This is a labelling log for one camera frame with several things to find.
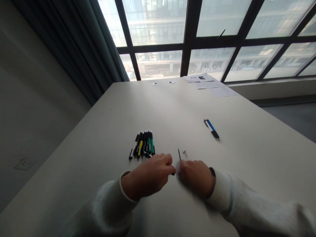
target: floor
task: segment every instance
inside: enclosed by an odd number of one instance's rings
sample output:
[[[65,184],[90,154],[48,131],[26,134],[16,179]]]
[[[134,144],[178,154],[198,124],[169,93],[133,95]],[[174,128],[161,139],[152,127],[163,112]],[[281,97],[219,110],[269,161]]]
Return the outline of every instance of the floor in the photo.
[[[316,103],[261,108],[316,143]]]

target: white sweater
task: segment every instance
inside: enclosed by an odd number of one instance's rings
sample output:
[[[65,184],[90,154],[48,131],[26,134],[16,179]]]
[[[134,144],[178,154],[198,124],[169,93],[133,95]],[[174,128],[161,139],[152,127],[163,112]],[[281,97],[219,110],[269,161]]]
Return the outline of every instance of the white sweater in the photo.
[[[277,203],[229,174],[217,170],[215,174],[215,189],[207,202],[235,226],[240,236],[316,236],[313,215],[302,205]],[[125,195],[121,177],[105,183],[73,214],[60,235],[125,236],[138,202]]]

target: hand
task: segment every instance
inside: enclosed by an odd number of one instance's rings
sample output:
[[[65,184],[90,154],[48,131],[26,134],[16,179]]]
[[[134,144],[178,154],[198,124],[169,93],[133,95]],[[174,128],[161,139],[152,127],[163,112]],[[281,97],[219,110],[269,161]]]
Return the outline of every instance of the hand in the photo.
[[[178,175],[182,183],[200,197],[208,199],[213,194],[216,178],[203,161],[182,160]]]
[[[168,175],[176,173],[170,154],[154,155],[121,179],[124,193],[132,200],[150,196],[167,183]]]

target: window frame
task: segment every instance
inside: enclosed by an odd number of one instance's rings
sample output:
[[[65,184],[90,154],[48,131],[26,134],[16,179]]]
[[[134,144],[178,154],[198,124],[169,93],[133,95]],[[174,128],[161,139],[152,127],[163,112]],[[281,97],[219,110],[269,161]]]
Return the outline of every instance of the window frame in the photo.
[[[122,0],[115,0],[115,4],[118,10],[118,15],[123,28],[126,47],[117,47],[119,54],[129,54],[131,56],[134,73],[138,81],[141,80],[141,76],[138,69],[138,64],[136,60],[136,53],[149,53],[149,52],[162,52],[162,51],[176,51],[182,50],[182,60],[181,60],[181,72],[180,77],[186,76],[189,70],[191,50],[194,49],[212,49],[212,48],[229,48],[234,47],[235,51],[232,54],[226,70],[223,73],[221,82],[225,84],[234,83],[249,83],[258,81],[271,81],[280,80],[288,78],[308,78],[315,77],[315,75],[310,76],[300,76],[300,73],[305,70],[315,59],[316,55],[312,57],[298,72],[295,76],[291,77],[278,77],[278,78],[267,78],[264,77],[271,70],[271,68],[278,62],[282,57],[284,52],[292,43],[307,43],[316,42],[316,36],[298,36],[304,27],[309,23],[316,13],[316,2],[311,6],[307,14],[303,17],[297,27],[294,29],[292,34],[287,37],[272,37],[272,38],[258,38],[258,39],[246,39],[262,5],[264,0],[252,0],[241,27],[237,35],[233,36],[215,36],[215,37],[196,37],[198,30],[198,21],[200,17],[200,11],[202,7],[202,0],[188,0],[187,10],[186,10],[186,20],[184,29],[184,42],[177,44],[157,44],[157,45],[143,45],[143,46],[133,46],[131,35],[129,32],[127,19],[124,11],[124,6]],[[246,46],[259,46],[259,45],[270,45],[270,44],[282,44],[279,51],[270,60],[266,67],[262,70],[259,76],[253,80],[246,81],[234,81],[225,82],[225,79],[233,66],[233,63],[241,49],[241,47]]]

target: wall socket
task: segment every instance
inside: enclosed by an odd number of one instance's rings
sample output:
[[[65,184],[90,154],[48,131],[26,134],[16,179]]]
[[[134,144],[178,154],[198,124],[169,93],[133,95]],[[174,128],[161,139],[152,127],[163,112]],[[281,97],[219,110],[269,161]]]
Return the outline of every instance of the wall socket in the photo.
[[[32,160],[29,157],[25,157],[19,161],[19,163],[14,167],[17,170],[29,170],[37,160]]]

